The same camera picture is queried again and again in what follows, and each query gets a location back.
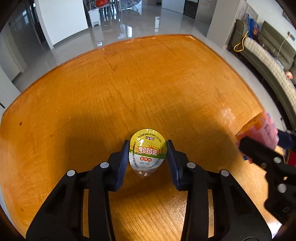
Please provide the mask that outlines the blue shopping bag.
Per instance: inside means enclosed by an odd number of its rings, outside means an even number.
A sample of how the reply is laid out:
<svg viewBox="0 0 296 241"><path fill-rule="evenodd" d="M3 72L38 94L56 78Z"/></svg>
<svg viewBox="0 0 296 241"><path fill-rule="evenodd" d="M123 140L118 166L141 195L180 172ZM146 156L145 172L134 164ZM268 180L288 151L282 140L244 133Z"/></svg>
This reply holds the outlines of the blue shopping bag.
<svg viewBox="0 0 296 241"><path fill-rule="evenodd" d="M257 39L260 32L260 25L253 18L251 18L249 14L246 14L246 21L248 26L248 37L252 39Z"/></svg>

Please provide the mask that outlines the white small trash can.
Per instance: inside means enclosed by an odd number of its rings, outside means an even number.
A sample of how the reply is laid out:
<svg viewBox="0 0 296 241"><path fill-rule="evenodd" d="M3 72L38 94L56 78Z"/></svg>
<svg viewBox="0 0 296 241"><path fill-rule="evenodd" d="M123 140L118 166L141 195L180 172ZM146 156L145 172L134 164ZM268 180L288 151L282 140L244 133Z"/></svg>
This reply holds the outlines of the white small trash can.
<svg viewBox="0 0 296 241"><path fill-rule="evenodd" d="M98 8L89 10L88 15L89 15L90 23L92 27L101 25L100 12Z"/></svg>

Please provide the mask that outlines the pink orange snack box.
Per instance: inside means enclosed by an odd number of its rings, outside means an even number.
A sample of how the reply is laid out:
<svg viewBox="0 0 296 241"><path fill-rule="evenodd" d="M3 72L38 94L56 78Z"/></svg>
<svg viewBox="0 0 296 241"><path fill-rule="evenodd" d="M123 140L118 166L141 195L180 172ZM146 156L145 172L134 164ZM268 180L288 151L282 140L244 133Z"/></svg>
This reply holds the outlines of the pink orange snack box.
<svg viewBox="0 0 296 241"><path fill-rule="evenodd" d="M244 137L249 137L273 151L276 149L279 141L278 129L266 111L262 111L250 119L238 131L235 137L237 147L239 147L240 141Z"/></svg>

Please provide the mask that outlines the green quilted sofa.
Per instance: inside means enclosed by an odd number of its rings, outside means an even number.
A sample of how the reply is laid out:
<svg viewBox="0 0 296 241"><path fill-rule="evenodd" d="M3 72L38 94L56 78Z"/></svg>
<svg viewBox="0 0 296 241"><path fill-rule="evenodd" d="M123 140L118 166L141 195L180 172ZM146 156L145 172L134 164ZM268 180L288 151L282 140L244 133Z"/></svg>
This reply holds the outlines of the green quilted sofa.
<svg viewBox="0 0 296 241"><path fill-rule="evenodd" d="M286 127L295 130L295 50L267 22L263 23L257 39L248 37L247 30L247 22L237 19L229 47L255 71Z"/></svg>

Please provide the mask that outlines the yellow green jelly cup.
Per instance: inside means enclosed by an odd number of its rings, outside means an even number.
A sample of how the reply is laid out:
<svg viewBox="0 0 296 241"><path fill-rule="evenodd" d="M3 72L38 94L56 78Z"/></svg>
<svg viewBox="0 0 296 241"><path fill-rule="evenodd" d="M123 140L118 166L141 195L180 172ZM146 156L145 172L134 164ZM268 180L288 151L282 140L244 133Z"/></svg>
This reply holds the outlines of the yellow green jelly cup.
<svg viewBox="0 0 296 241"><path fill-rule="evenodd" d="M157 131L145 128L130 139L129 163L140 176L149 176L161 166L167 155L165 138Z"/></svg>

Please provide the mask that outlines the wooden table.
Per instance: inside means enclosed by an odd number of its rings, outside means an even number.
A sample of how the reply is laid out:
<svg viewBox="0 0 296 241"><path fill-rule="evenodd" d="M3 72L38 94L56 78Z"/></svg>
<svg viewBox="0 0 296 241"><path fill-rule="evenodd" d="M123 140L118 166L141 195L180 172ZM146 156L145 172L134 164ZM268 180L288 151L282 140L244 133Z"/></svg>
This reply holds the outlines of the wooden table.
<svg viewBox="0 0 296 241"><path fill-rule="evenodd" d="M1 120L1 189L25 235L49 193L70 169L91 170L138 130L152 128L205 170L228 170L272 233L264 171L244 161L235 135L263 105L242 77L198 39L128 39L48 72Z"/></svg>

